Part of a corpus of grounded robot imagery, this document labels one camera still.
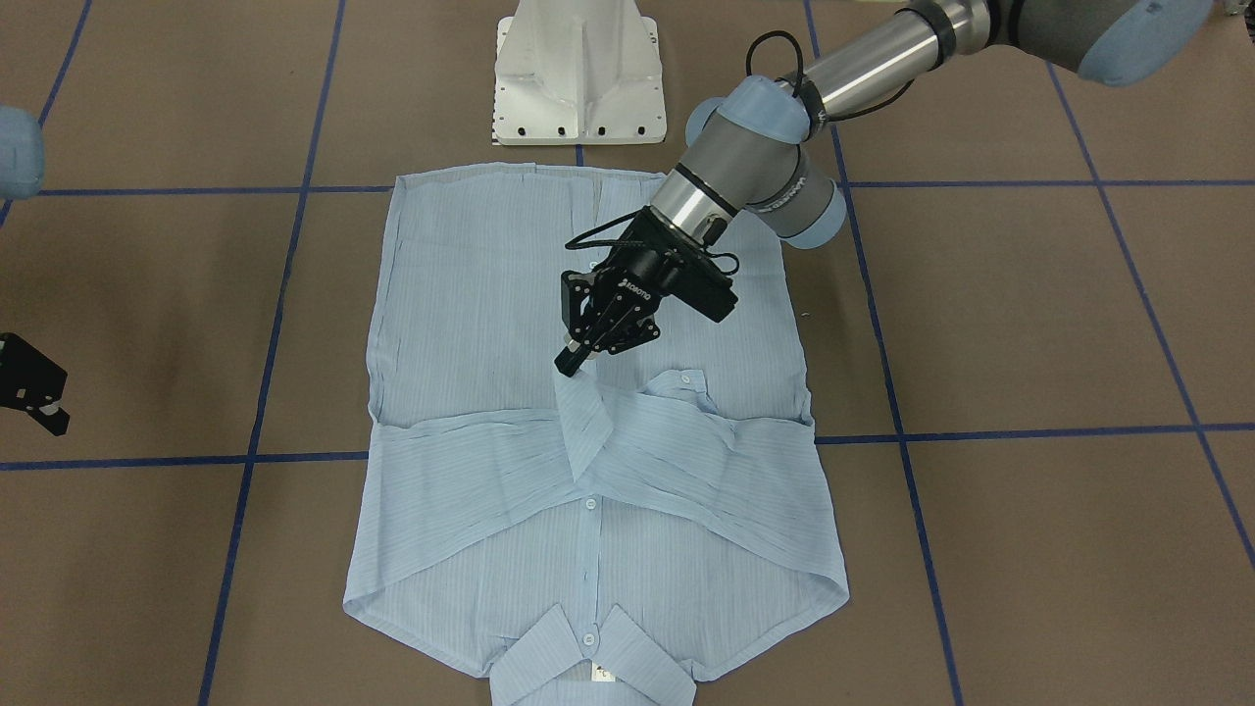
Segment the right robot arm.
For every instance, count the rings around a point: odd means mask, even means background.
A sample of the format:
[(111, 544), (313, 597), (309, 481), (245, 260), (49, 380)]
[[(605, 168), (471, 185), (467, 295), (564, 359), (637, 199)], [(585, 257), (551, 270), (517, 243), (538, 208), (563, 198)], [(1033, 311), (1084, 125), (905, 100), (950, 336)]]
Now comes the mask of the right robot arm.
[[(36, 117), (1, 108), (1, 196), (26, 199), (43, 187), (44, 140)], [(25, 413), (40, 428), (63, 436), (72, 416), (61, 406), (68, 374), (18, 334), (1, 334), (1, 406)]]

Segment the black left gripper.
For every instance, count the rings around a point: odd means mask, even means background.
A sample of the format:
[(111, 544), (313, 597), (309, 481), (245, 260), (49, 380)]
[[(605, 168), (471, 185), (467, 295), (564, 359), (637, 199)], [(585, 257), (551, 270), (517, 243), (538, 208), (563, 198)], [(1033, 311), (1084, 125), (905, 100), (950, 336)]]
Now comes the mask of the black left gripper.
[(574, 377), (597, 354), (615, 356), (659, 339), (655, 313), (668, 296), (712, 322), (724, 321), (738, 303), (730, 280), (738, 270), (719, 270), (710, 246), (728, 224), (709, 216), (690, 237), (643, 207), (565, 242), (569, 251), (606, 247), (607, 255), (587, 273), (561, 273), (569, 340), (553, 359), (556, 371)]

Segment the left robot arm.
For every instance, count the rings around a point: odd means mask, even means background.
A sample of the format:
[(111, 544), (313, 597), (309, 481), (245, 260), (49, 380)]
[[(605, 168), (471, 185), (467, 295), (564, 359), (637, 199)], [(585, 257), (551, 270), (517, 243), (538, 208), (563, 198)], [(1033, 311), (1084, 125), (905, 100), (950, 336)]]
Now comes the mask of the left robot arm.
[(748, 213), (797, 250), (842, 227), (845, 199), (803, 145), (828, 125), (891, 107), (919, 76), (960, 55), (1009, 46), (1106, 87), (1127, 87), (1173, 59), (1202, 28), (1210, 1), (910, 1), (892, 18), (784, 76), (747, 66), (730, 94), (686, 120), (686, 149), (646, 204), (594, 227), (569, 250), (606, 247), (587, 273), (561, 273), (569, 339), (556, 370), (659, 339), (664, 298), (713, 322), (735, 307), (733, 270), (717, 242)]

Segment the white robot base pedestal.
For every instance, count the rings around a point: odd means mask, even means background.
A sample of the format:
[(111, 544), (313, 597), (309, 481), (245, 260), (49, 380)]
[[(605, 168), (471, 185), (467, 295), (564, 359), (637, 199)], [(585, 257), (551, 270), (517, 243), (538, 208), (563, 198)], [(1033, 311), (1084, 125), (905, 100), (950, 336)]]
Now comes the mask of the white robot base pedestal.
[(521, 1), (496, 28), (498, 145), (665, 139), (658, 24), (635, 1)]

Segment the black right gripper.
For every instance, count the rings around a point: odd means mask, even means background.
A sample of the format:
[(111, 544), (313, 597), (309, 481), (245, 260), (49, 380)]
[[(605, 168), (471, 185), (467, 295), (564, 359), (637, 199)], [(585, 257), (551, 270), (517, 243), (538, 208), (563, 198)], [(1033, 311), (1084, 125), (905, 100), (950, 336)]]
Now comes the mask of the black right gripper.
[(59, 405), (68, 374), (18, 334), (1, 334), (1, 406), (28, 413), (53, 436), (64, 436), (72, 416)]

